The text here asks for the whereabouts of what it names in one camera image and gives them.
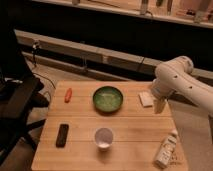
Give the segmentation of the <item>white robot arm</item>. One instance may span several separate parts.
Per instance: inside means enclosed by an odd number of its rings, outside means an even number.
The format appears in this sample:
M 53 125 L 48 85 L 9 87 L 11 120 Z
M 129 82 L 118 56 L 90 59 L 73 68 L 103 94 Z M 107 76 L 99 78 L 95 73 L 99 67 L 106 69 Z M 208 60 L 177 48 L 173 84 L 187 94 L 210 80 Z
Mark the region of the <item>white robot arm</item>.
M 165 99 L 177 91 L 213 117 L 213 86 L 192 77 L 193 69 L 194 64 L 187 56 L 161 62 L 155 68 L 156 79 L 150 91 L 156 99 Z

